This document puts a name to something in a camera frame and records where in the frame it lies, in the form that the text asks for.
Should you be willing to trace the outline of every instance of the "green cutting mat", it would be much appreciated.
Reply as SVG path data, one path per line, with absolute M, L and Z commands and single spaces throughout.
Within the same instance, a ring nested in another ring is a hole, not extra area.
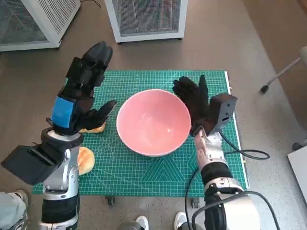
M 95 89 L 94 108 L 112 99 L 116 99 L 118 104 L 103 133 L 85 135 L 83 146 L 94 152 L 96 162 L 91 172 L 80 177 L 81 195 L 185 195 L 188 181 L 197 167 L 193 139 L 189 137 L 179 149 L 167 156 L 145 157 L 121 142 L 116 131 L 116 116 L 122 104 L 137 92 L 147 89 L 172 92 L 173 80 L 188 76 L 198 82 L 201 74 L 206 76 L 210 96 L 228 92 L 228 80 L 223 70 L 109 70 L 105 73 L 106 79 L 102 86 Z M 233 119 L 224 128 L 224 133 L 237 145 Z M 223 149 L 231 150 L 225 143 Z M 227 155 L 226 159 L 234 177 L 246 188 L 240 155 Z M 35 186 L 33 193 L 42 193 L 42 185 Z M 189 194 L 203 197 L 203 184 L 199 175 Z

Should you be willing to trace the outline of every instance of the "bread roll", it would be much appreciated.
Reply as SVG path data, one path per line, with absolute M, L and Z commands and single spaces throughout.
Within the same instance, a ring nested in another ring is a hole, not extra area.
M 100 126 L 98 128 L 94 128 L 94 129 L 91 129 L 91 130 L 87 130 L 86 128 L 83 128 L 79 132 L 80 133 L 101 133 L 105 130 L 105 127 L 106 127 L 106 122 L 104 122 L 102 124 L 102 126 Z
M 95 164 L 94 153 L 86 147 L 79 147 L 77 162 L 79 166 L 79 176 L 88 173 L 93 169 Z

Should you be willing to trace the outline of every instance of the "white air purifier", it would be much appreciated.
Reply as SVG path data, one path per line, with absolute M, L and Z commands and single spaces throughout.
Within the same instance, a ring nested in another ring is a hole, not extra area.
M 188 0 L 105 0 L 117 43 L 184 36 Z
M 56 48 L 80 0 L 0 0 L 0 51 Z

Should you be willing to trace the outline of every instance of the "wheel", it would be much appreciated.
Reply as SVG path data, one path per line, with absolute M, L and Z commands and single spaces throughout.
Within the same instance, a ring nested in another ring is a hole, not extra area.
M 293 151 L 297 151 L 297 150 L 299 150 L 299 149 L 301 149 L 301 148 L 303 148 L 303 146 L 302 146 L 300 143 L 298 143 L 298 142 L 296 142 L 296 143 L 294 143 L 294 144 L 292 145 L 292 150 L 293 150 Z
M 192 208 L 200 208 L 200 199 L 192 198 L 191 205 L 192 205 Z
M 114 205 L 115 205 L 115 196 L 106 196 L 106 199 L 107 199 L 107 204 L 110 207 L 114 207 Z
M 264 85 L 261 89 L 260 92 L 265 94 L 267 92 L 267 90 L 269 90 L 269 87 L 267 85 Z

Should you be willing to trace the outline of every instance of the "bowl rim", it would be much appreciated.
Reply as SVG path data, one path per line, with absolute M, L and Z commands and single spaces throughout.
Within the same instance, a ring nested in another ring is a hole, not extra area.
M 125 105 L 126 103 L 128 103 L 128 101 L 129 101 L 130 99 L 132 99 L 133 97 L 137 96 L 138 94 L 141 94 L 141 93 L 144 93 L 144 92 L 148 92 L 148 91 L 161 91 L 161 92 L 166 92 L 166 93 L 168 93 L 168 94 L 170 94 L 170 95 L 176 97 L 177 100 L 180 101 L 180 103 L 181 103 L 181 104 L 183 105 L 183 107 L 185 108 L 185 110 L 186 110 L 186 112 L 187 112 L 187 114 L 188 114 L 188 117 L 189 117 L 189 123 L 191 124 L 191 116 L 190 116 L 189 110 L 188 110 L 187 106 L 183 103 L 183 101 L 182 101 L 179 97 L 177 97 L 175 94 L 173 94 L 173 93 L 171 93 L 171 92 L 169 92 L 169 91 L 166 91 L 166 90 L 161 90 L 161 89 L 149 89 L 149 90 L 143 90 L 143 91 L 137 92 L 136 94 L 134 94 L 134 95 L 132 95 L 131 97 L 129 97 L 129 98 L 123 103 L 123 105 L 120 107 L 120 109 L 119 109 L 119 111 L 118 111 L 118 114 L 117 114 L 117 117 L 116 117 L 116 130 L 117 130 L 117 133 L 118 133 L 118 136 L 119 136 L 120 140 L 121 140 L 129 149 L 131 149 L 132 151 L 134 151 L 134 152 L 136 152 L 136 153 L 138 153 L 138 154 L 141 154 L 141 155 L 143 155 L 143 156 L 146 156 L 146 157 L 162 157 L 162 156 L 165 156 L 165 155 L 167 155 L 167 154 L 170 154 L 170 153 L 172 153 L 173 151 L 179 149 L 179 148 L 184 144 L 184 142 L 188 139 L 190 129 L 189 129 L 189 131 L 188 131 L 188 133 L 187 133 L 187 137 L 180 143 L 180 145 L 179 145 L 178 147 L 173 148 L 173 149 L 171 149 L 171 150 L 169 150 L 169 151 L 162 152 L 162 153 L 157 154 L 157 155 L 153 155 L 153 156 L 150 156 L 150 155 L 147 155 L 146 153 L 138 152 L 138 151 L 134 150 L 129 144 L 127 144 L 127 143 L 123 140 L 123 138 L 122 138 L 122 136 L 121 136 L 121 134 L 120 134 L 120 132 L 119 132 L 119 130 L 118 130 L 118 124 L 119 124 L 119 122 L 118 122 L 118 117 L 119 117 L 121 111 L 123 110 L 124 105 Z

